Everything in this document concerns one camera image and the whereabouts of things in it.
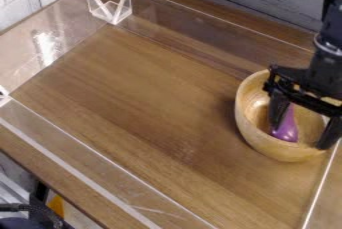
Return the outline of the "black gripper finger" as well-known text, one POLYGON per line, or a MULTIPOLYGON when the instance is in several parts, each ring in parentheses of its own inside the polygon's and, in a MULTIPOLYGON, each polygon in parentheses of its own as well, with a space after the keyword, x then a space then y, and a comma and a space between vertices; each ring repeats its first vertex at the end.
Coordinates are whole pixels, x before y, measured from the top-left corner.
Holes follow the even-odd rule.
POLYGON ((275 89, 270 96, 269 103, 269 120, 273 130, 278 130, 285 119, 285 115, 290 106, 287 96, 275 89))
POLYGON ((342 137, 342 116, 331 117, 317 143, 319 150, 327 150, 342 137))

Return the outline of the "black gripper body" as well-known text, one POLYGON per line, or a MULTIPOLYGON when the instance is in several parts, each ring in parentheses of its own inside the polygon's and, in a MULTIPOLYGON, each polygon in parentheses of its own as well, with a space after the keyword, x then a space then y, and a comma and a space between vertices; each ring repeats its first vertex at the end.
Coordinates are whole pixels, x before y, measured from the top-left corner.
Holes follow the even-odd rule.
POLYGON ((295 103, 327 116, 342 116, 342 105, 325 101, 342 101, 342 47, 329 42, 317 43, 317 50, 307 68, 271 65, 263 90, 269 97, 278 89, 295 103))

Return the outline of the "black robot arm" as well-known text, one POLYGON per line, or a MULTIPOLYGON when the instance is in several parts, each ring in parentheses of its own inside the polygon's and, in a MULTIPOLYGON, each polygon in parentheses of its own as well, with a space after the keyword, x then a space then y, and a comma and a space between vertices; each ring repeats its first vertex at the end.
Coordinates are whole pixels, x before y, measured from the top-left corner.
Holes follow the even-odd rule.
POLYGON ((322 28, 313 42, 315 52, 309 67, 271 65, 263 90, 270 97, 274 130, 283 124, 291 103, 330 118, 315 144, 318 150, 326 150, 342 138, 342 104, 323 101, 342 101, 342 0, 323 0, 322 28))

